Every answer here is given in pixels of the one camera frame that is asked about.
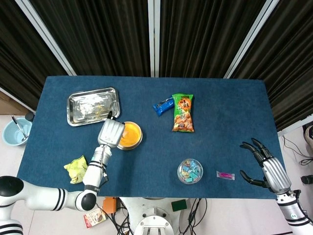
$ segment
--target metal tray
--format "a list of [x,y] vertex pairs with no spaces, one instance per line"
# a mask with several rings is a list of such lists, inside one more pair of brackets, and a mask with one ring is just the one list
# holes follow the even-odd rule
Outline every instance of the metal tray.
[[120,114],[118,93],[112,87],[77,92],[67,99],[67,122],[71,126],[104,121],[109,111],[114,117]]

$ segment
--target orange device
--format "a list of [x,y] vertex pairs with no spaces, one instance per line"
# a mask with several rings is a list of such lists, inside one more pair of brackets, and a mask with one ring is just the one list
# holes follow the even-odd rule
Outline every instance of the orange device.
[[106,197],[103,200],[102,209],[107,214],[111,214],[111,213],[116,212],[116,198],[115,197]]

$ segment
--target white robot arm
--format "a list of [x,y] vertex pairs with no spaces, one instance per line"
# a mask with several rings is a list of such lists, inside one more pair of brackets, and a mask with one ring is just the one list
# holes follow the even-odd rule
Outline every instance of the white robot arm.
[[264,181],[253,180],[241,170],[241,176],[250,184],[268,188],[277,195],[277,204],[295,235],[312,235],[313,221],[304,213],[299,203],[300,190],[291,190],[291,181],[277,158],[258,140],[252,142],[259,148],[243,142],[241,148],[250,150],[264,173]]
[[123,123],[109,117],[105,121],[98,136],[100,146],[96,148],[83,178],[84,191],[68,192],[63,188],[35,186],[12,176],[0,177],[0,235],[23,234],[20,222],[11,219],[13,206],[19,200],[24,200],[31,210],[93,209],[102,178],[104,183],[108,180],[106,166],[111,156],[111,148],[118,145],[124,129]]

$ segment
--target table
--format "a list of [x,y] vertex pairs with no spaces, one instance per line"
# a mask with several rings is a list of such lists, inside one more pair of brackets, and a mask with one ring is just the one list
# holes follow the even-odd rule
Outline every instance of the table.
[[[134,150],[112,150],[109,181],[99,195],[124,197],[275,198],[251,186],[239,175],[262,179],[253,155],[241,149],[255,137],[282,163],[278,137],[265,86],[259,80],[205,78],[148,78],[113,76],[51,76],[41,95],[33,127],[18,172],[32,184],[83,190],[71,185],[63,166],[82,154],[91,160],[102,122],[72,127],[66,102],[77,91],[114,87],[119,91],[119,121],[134,121],[143,131]],[[171,94],[193,94],[194,133],[172,132],[174,110],[158,117],[152,108]],[[203,166],[203,178],[185,185],[177,167],[186,158]],[[216,171],[235,173],[235,180],[216,177]]]

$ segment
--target metal spoon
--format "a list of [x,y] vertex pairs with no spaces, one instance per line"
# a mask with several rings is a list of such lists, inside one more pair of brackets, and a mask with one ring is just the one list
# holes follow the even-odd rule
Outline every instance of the metal spoon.
[[14,123],[18,126],[19,130],[22,132],[23,134],[23,139],[22,139],[22,142],[27,139],[27,135],[25,134],[25,132],[23,131],[23,129],[21,128],[21,126],[18,124],[18,121],[15,119],[15,117],[13,115],[11,115],[11,118],[13,119]]

